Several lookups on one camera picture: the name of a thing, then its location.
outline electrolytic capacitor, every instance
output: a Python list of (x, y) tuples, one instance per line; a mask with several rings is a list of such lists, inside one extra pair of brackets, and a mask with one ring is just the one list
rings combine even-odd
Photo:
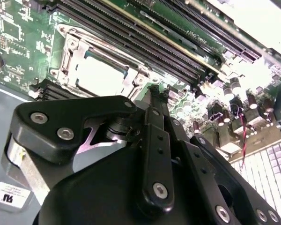
[(184, 112), (183, 112), (183, 108), (182, 108), (182, 107), (179, 107), (179, 108), (176, 109), (176, 115), (177, 115), (179, 118), (184, 117)]
[(234, 98), (234, 94), (232, 93), (232, 89), (227, 87), (224, 89), (224, 96), (227, 101), (231, 101)]
[(190, 113), (192, 111), (192, 103), (188, 100), (186, 100), (183, 103), (183, 110), (185, 113)]
[(269, 98), (264, 99), (263, 107), (267, 113), (272, 113), (274, 111), (273, 102)]
[(248, 103), (249, 103), (250, 109), (256, 109), (258, 105), (257, 105), (255, 97), (251, 94), (249, 94), (247, 97), (248, 97)]
[(198, 134), (200, 132), (200, 127), (199, 127), (199, 123), (197, 121), (194, 121), (192, 123), (192, 127), (193, 127), (193, 132), (195, 134)]
[(224, 119), (223, 119), (222, 116), (217, 119), (217, 125), (218, 125), (219, 127), (224, 126)]
[(224, 119), (224, 123), (230, 122), (230, 115), (229, 115), (228, 110), (226, 110), (226, 109), (223, 110), (223, 119)]
[(233, 82), (231, 82), (231, 88), (233, 94), (235, 95), (240, 95), (242, 92), (242, 87), (240, 86), (239, 80), (237, 78), (234, 78)]

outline white label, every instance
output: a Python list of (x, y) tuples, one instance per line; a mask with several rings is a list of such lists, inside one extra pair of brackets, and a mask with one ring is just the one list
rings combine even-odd
[(21, 209), (29, 195), (29, 190), (0, 182), (0, 203)]

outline motherboard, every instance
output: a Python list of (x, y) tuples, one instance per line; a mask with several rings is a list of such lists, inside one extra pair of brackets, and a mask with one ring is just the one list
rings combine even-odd
[(189, 136), (216, 135), (231, 154), (273, 126), (281, 89), (281, 41), (259, 41), (236, 9), (228, 0), (0, 0), (0, 83), (32, 100), (133, 101), (159, 84)]

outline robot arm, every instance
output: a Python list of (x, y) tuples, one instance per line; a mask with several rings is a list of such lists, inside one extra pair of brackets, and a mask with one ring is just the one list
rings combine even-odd
[[(281, 224), (277, 212), (203, 136), (188, 139), (179, 121), (169, 117), (167, 97), (153, 85), (142, 108), (122, 96), (18, 106), (2, 162), (42, 205), (36, 222)], [(87, 139), (86, 128), (92, 129)], [(126, 147), (73, 172), (79, 148), (117, 140)]]

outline red wire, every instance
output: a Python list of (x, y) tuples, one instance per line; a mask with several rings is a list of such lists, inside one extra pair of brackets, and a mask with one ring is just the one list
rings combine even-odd
[(245, 159), (245, 154), (246, 154), (246, 147), (247, 147), (247, 144), (246, 144), (246, 130), (247, 130), (247, 127), (246, 125), (244, 124), (244, 120), (243, 120), (243, 116), (240, 115), (240, 121), (243, 125), (243, 130), (244, 130), (244, 134), (243, 134), (243, 140), (244, 140), (244, 143), (243, 143), (243, 163), (242, 163), (242, 166), (240, 167), (240, 171), (242, 171), (243, 169), (243, 166), (244, 166), (244, 159)]

